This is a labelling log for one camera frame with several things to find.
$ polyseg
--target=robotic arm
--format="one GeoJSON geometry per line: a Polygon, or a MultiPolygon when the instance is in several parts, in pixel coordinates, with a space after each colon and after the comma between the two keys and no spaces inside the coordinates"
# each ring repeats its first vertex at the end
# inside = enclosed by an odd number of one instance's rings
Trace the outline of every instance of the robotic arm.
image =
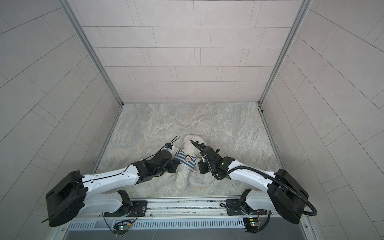
{"type": "MultiPolygon", "coordinates": [[[[239,201],[243,213],[251,214],[257,209],[276,210],[294,224],[299,223],[302,214],[317,214],[307,201],[307,192],[285,170],[276,173],[258,170],[231,157],[222,158],[219,149],[214,151],[204,143],[192,143],[202,155],[203,161],[199,162],[201,174],[211,172],[217,180],[225,177],[239,180],[268,193],[269,198],[256,201],[257,192],[247,189],[239,201]],[[313,212],[303,211],[305,205],[313,212]]],[[[126,191],[102,192],[146,182],[164,172],[175,173],[179,162],[172,159],[172,147],[167,143],[151,160],[143,159],[119,170],[87,175],[81,175],[80,171],[69,173],[46,194],[49,225],[56,227],[77,215],[94,212],[108,212],[114,217],[128,215],[133,207],[126,191]]]]}

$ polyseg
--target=stuffed animal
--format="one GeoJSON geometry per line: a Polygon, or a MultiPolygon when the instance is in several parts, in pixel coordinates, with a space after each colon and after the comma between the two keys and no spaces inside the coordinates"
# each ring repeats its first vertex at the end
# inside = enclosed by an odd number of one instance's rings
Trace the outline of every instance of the stuffed animal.
{"type": "Polygon", "coordinates": [[[191,140],[197,143],[203,143],[204,140],[199,136],[187,135],[184,138],[184,148],[175,147],[173,152],[175,153],[175,159],[180,161],[177,167],[177,176],[175,186],[179,190],[186,190],[188,187],[188,176],[195,168],[197,162],[201,160],[197,156],[200,156],[200,151],[191,143],[191,140]]]}

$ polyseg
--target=plush toy leg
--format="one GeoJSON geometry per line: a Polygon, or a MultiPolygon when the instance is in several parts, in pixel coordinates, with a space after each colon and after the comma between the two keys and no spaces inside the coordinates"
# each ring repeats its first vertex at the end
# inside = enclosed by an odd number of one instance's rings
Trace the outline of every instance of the plush toy leg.
{"type": "Polygon", "coordinates": [[[177,176],[175,181],[175,186],[179,190],[186,190],[188,187],[188,176],[191,170],[187,167],[184,167],[180,164],[177,167],[177,176]]]}

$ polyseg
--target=black mounting plate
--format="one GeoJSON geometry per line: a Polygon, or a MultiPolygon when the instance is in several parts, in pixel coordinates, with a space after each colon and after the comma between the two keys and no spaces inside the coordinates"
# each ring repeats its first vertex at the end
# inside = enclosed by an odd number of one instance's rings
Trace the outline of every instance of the black mounting plate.
{"type": "MultiPolygon", "coordinates": [[[[147,204],[148,204],[148,201],[132,201],[132,207],[136,208],[138,214],[133,213],[133,211],[131,211],[128,215],[126,215],[126,217],[144,217],[145,212],[147,210],[147,204]]],[[[104,217],[120,217],[120,216],[116,216],[114,213],[105,212],[104,217]]]]}
{"type": "MultiPolygon", "coordinates": [[[[228,216],[243,216],[245,215],[241,210],[235,210],[235,209],[240,209],[240,204],[239,204],[239,200],[238,199],[227,199],[225,201],[225,204],[227,206],[230,206],[232,208],[227,208],[227,214],[228,216]]],[[[267,210],[264,210],[264,209],[259,209],[260,211],[260,215],[267,215],[267,210]]],[[[259,215],[259,212],[257,210],[255,210],[254,212],[252,212],[250,215],[259,215]]]]}

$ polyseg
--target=plush toy head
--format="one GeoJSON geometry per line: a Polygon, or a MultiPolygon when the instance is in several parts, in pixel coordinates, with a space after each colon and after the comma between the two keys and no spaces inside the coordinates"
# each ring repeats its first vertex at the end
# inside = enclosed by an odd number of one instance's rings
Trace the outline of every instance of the plush toy head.
{"type": "Polygon", "coordinates": [[[191,155],[194,155],[194,156],[199,156],[200,154],[200,151],[191,143],[191,140],[197,142],[197,143],[203,143],[204,140],[199,137],[199,136],[195,136],[195,135],[187,135],[185,136],[184,138],[184,149],[183,151],[188,153],[188,154],[191,154],[191,155]]]}

